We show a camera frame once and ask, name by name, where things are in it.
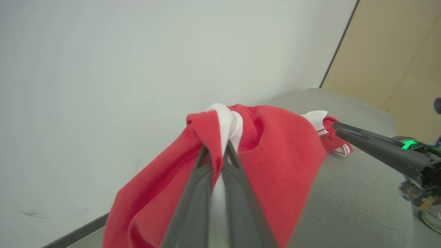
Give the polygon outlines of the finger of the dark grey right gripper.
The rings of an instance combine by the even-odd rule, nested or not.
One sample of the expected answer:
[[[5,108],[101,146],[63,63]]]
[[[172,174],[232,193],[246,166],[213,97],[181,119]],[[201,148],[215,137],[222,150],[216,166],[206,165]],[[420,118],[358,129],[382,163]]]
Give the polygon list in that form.
[[[404,144],[392,138],[357,128],[342,122],[335,122],[332,127],[335,134],[358,147],[359,149],[388,149],[391,147],[402,148]]]
[[[360,150],[411,179],[416,179],[422,169],[427,167],[430,162],[430,159],[423,154],[397,147],[388,149],[362,148]]]

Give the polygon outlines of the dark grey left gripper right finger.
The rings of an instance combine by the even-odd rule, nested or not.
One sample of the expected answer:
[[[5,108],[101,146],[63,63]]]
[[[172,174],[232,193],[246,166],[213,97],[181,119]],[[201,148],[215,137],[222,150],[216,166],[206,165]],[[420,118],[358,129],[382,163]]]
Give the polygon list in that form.
[[[228,141],[222,176],[226,188],[227,230],[232,248],[278,248],[244,167]]]

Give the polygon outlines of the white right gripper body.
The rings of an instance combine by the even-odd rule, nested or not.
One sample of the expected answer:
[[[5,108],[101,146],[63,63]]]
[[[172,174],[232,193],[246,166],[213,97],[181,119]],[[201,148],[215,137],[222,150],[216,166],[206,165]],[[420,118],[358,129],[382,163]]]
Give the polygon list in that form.
[[[419,209],[440,208],[440,137],[434,144],[426,144],[407,136],[395,136],[393,140],[401,143],[402,149],[415,151],[430,159],[416,179],[405,176],[399,187],[403,199]]]

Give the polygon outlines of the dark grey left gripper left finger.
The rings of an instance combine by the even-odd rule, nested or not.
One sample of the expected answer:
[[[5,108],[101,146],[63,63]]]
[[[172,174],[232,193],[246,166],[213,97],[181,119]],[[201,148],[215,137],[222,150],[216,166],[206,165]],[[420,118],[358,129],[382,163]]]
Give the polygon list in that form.
[[[208,247],[213,166],[202,146],[161,242],[161,248]]]

